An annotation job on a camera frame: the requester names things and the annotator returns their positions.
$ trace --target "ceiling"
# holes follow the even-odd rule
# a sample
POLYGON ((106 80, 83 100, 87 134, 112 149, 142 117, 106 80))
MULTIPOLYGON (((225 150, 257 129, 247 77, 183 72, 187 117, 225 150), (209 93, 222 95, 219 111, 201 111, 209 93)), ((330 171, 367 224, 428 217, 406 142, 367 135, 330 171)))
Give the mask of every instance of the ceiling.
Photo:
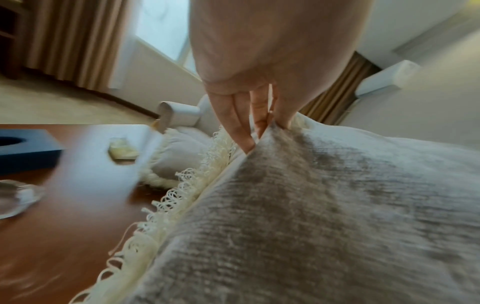
POLYGON ((393 52, 457 13, 468 0, 376 0, 357 51, 381 68, 399 61, 393 52))

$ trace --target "sofa armrest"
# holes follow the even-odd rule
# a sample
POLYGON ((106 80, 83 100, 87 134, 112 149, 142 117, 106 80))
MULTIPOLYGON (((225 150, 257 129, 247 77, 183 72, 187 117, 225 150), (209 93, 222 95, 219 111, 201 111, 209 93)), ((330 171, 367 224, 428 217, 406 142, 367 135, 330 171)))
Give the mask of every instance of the sofa armrest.
POLYGON ((162 101, 158 105, 159 115, 157 130, 163 133, 167 128, 178 126, 193 127, 200 118, 200 108, 179 104, 172 101, 162 101))

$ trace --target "hand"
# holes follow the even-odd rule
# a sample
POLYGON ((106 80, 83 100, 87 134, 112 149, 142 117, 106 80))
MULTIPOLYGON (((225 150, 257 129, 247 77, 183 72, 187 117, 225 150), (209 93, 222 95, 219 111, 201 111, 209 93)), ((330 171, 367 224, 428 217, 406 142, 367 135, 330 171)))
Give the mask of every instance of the hand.
POLYGON ((196 70, 218 119, 248 153, 272 118, 295 113, 330 87, 351 58, 373 0, 191 0, 196 70), (269 85, 274 107, 269 114, 269 85))

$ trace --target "glass ashtray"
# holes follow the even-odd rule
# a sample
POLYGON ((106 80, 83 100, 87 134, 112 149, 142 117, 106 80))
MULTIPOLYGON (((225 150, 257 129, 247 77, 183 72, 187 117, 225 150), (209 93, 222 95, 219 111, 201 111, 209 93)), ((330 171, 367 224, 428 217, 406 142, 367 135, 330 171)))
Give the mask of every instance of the glass ashtray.
POLYGON ((44 189, 14 180, 0 180, 0 219, 18 215, 44 196, 44 189))

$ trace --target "blue tissue box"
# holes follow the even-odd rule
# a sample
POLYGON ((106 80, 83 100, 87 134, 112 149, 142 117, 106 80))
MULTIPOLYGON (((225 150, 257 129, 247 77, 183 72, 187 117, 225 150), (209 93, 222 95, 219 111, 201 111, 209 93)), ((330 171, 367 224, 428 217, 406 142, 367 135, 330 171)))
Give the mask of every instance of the blue tissue box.
POLYGON ((0 129, 0 175, 53 168, 61 153, 46 130, 0 129))

